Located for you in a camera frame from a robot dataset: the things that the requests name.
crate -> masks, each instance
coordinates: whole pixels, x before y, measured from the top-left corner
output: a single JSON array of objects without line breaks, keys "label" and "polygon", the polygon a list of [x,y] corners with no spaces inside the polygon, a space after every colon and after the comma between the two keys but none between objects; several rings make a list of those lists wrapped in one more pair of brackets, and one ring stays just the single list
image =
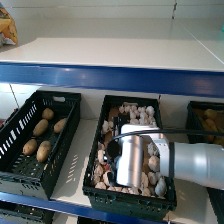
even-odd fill
[{"label": "crate", "polygon": [[0,201],[2,219],[19,224],[51,224],[54,212]]},{"label": "crate", "polygon": [[113,223],[78,216],[77,224],[113,224]]},{"label": "crate", "polygon": [[[222,103],[208,103],[191,101],[188,104],[188,117],[186,128],[191,130],[203,130],[194,109],[207,110],[213,109],[216,111],[224,111],[224,104]],[[189,142],[194,143],[208,143],[205,136],[188,135]],[[219,224],[224,223],[224,191],[207,187],[210,201],[213,210],[217,216]]]},{"label": "crate", "polygon": [[89,197],[93,209],[137,218],[162,221],[168,211],[173,211],[176,208],[176,192],[173,179],[171,178],[166,178],[166,199],[130,195],[91,187],[94,161],[104,119],[107,120],[111,108],[121,106],[124,102],[138,103],[139,107],[153,106],[155,109],[154,117],[156,119],[157,126],[162,128],[159,105],[156,99],[105,96],[92,150],[89,156],[89,162],[84,176],[83,193]]},{"label": "crate", "polygon": [[[80,100],[80,94],[51,91],[36,91],[26,100],[0,130],[0,191],[49,199],[80,120]],[[25,156],[22,149],[34,137],[33,129],[45,108],[52,109],[55,115],[48,130],[36,141],[39,146],[49,140],[52,150],[48,159],[39,163],[36,152]],[[65,117],[62,131],[55,134],[54,124]]]}]

gray robot arm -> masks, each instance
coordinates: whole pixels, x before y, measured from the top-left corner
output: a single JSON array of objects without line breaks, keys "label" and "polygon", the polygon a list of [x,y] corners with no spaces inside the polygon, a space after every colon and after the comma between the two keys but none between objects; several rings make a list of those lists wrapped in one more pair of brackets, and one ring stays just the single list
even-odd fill
[{"label": "gray robot arm", "polygon": [[[121,133],[152,129],[158,128],[126,124],[122,126]],[[206,187],[224,189],[224,150],[222,146],[206,143],[169,143],[164,134],[145,135],[151,138],[160,152],[160,173],[163,176],[192,181]],[[142,140],[140,137],[127,136],[121,139],[122,151],[125,152],[125,156],[122,153],[122,165],[118,164],[117,167],[117,182],[120,184],[125,185],[123,177],[129,175],[128,181],[126,181],[128,182],[127,186],[140,185],[142,162]]]}]

crate handle hole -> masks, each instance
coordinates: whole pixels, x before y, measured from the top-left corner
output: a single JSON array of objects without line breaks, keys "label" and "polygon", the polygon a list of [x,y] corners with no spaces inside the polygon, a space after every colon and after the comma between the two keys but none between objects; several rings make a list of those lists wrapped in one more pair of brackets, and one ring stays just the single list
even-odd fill
[{"label": "crate handle hole", "polygon": [[57,101],[57,102],[65,102],[65,98],[64,97],[56,97],[56,96],[53,96],[53,100],[54,101]]},{"label": "crate handle hole", "polygon": [[23,126],[23,123],[22,123],[21,120],[19,120],[19,125],[20,125],[21,129],[23,130],[23,129],[24,129],[24,126]]},{"label": "crate handle hole", "polygon": [[16,135],[15,135],[14,131],[11,130],[10,133],[11,133],[11,135],[12,135],[12,138],[13,138],[14,140],[16,140]]},{"label": "crate handle hole", "polygon": [[2,148],[0,147],[0,151],[1,151],[1,153],[2,153],[2,155],[4,155],[5,153],[4,153],[4,151],[2,150]]}]

potato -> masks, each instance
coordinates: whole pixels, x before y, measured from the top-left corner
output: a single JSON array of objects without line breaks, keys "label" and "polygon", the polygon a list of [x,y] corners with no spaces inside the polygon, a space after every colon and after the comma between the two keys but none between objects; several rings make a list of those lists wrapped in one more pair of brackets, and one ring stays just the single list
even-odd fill
[{"label": "potato", "polygon": [[37,161],[44,162],[51,152],[51,143],[49,141],[43,141],[37,150]]},{"label": "potato", "polygon": [[204,119],[212,119],[213,121],[216,119],[216,117],[217,117],[217,112],[212,109],[207,109],[204,112],[204,116],[203,116]]},{"label": "potato", "polygon": [[49,108],[46,108],[42,113],[42,118],[48,121],[51,120],[53,117],[54,117],[54,111]]},{"label": "potato", "polygon": [[42,119],[34,128],[33,135],[39,137],[42,135],[48,128],[48,121],[46,119]]},{"label": "potato", "polygon": [[66,122],[67,118],[61,119],[60,121],[58,121],[55,125],[54,125],[54,132],[55,133],[60,133],[60,131],[62,130],[65,122]]},{"label": "potato", "polygon": [[[198,116],[198,119],[201,123],[202,128],[205,131],[212,131],[212,129],[205,123],[205,121],[200,116]],[[214,136],[212,136],[212,135],[206,135],[206,138],[210,143],[213,142],[213,140],[214,140]]]},{"label": "potato", "polygon": [[206,119],[205,123],[212,129],[212,131],[218,132],[215,122],[212,119]]},{"label": "potato", "polygon": [[37,141],[35,139],[30,139],[24,146],[23,146],[23,154],[26,156],[31,155],[37,149]]}]

white mushroom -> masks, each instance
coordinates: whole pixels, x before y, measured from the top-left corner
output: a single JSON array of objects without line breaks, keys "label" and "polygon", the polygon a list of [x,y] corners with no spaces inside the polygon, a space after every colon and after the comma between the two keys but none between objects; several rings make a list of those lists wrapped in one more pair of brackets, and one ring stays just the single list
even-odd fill
[{"label": "white mushroom", "polygon": [[160,170],[160,159],[157,156],[151,156],[148,165],[152,171],[158,172]]},{"label": "white mushroom", "polygon": [[140,113],[140,118],[143,118],[144,120],[148,119],[148,115],[145,112],[141,112]]},{"label": "white mushroom", "polygon": [[98,174],[93,175],[92,184],[96,186],[97,183],[100,182],[100,176]]},{"label": "white mushroom", "polygon": [[149,185],[149,179],[147,177],[147,175],[142,172],[142,176],[141,176],[141,189],[148,187]]},{"label": "white mushroom", "polygon": [[130,105],[124,107],[124,111],[125,111],[125,113],[128,113],[128,112],[130,111],[130,108],[131,108]]},{"label": "white mushroom", "polygon": [[121,114],[124,113],[124,106],[123,106],[123,105],[122,105],[121,107],[119,107],[119,112],[120,112]]},{"label": "white mushroom", "polygon": [[104,120],[103,126],[102,126],[102,132],[103,134],[106,134],[109,131],[109,123]]},{"label": "white mushroom", "polygon": [[109,131],[112,131],[113,130],[113,126],[114,126],[113,122],[109,121],[108,125],[109,125]]},{"label": "white mushroom", "polygon": [[148,178],[149,178],[150,184],[152,184],[152,185],[155,185],[158,180],[156,174],[153,172],[148,173]]},{"label": "white mushroom", "polygon": [[99,182],[96,184],[95,188],[106,190],[106,185],[103,182]]},{"label": "white mushroom", "polygon": [[128,188],[125,188],[125,187],[124,187],[124,188],[121,190],[121,192],[122,192],[122,193],[126,193],[126,194],[128,194],[128,193],[129,193],[129,190],[128,190]]},{"label": "white mushroom", "polygon": [[139,124],[139,120],[138,119],[131,119],[130,124]]},{"label": "white mushroom", "polygon": [[114,187],[108,187],[108,191],[116,191]]},{"label": "white mushroom", "polygon": [[142,124],[142,125],[144,125],[144,124],[148,124],[148,119],[147,119],[147,118],[145,118],[145,119],[140,118],[140,119],[139,119],[139,123]]},{"label": "white mushroom", "polygon": [[100,164],[96,167],[94,174],[103,175],[103,167]]},{"label": "white mushroom", "polygon": [[148,147],[148,153],[150,156],[158,156],[159,155],[158,149],[152,142],[150,144],[148,144],[147,147]]},{"label": "white mushroom", "polygon": [[136,118],[136,114],[130,110],[130,119],[135,119]]},{"label": "white mushroom", "polygon": [[138,110],[134,110],[134,113],[136,114],[136,117],[139,117],[140,116],[140,113]]},{"label": "white mushroom", "polygon": [[142,189],[142,196],[151,196],[151,192],[148,188]]},{"label": "white mushroom", "polygon": [[166,182],[165,180],[161,177],[159,179],[159,182],[157,183],[156,185],[156,188],[155,188],[155,192],[156,194],[159,196],[159,197],[163,197],[165,194],[166,194]]},{"label": "white mushroom", "polygon": [[137,187],[128,188],[128,191],[129,191],[129,194],[139,195]]},{"label": "white mushroom", "polygon": [[148,107],[146,108],[146,113],[147,113],[148,115],[150,115],[150,116],[154,116],[154,114],[155,114],[155,110],[154,110],[154,108],[153,108],[152,106],[148,106]]},{"label": "white mushroom", "polygon": [[100,142],[98,142],[98,149],[105,150],[104,144],[101,144]]},{"label": "white mushroom", "polygon": [[104,162],[104,159],[103,159],[104,153],[105,153],[104,150],[102,150],[102,149],[101,150],[98,150],[98,156],[97,156],[97,158],[98,158],[100,164],[102,164],[102,165],[106,165],[106,162]]},{"label": "white mushroom", "polygon": [[109,184],[109,180],[108,180],[108,177],[107,177],[108,172],[110,172],[110,171],[106,171],[105,174],[103,175],[103,182],[109,187],[110,184]]},{"label": "white mushroom", "polygon": [[114,187],[117,192],[121,192],[122,187]]},{"label": "white mushroom", "polygon": [[131,110],[132,110],[132,111],[135,111],[135,110],[137,110],[137,107],[136,107],[135,105],[132,105],[132,106],[131,106]]},{"label": "white mushroom", "polygon": [[149,184],[148,188],[150,190],[151,195],[155,195],[155,187],[153,187]]},{"label": "white mushroom", "polygon": [[152,122],[152,126],[157,127],[157,124],[155,121]]},{"label": "white mushroom", "polygon": [[149,115],[149,117],[148,117],[148,122],[149,122],[149,124],[153,124],[153,122],[156,122],[156,120],[155,120],[155,118],[154,117],[152,117],[152,116],[150,116]]},{"label": "white mushroom", "polygon": [[156,172],[156,178],[157,178],[157,181],[162,177],[161,173],[160,172]]}]

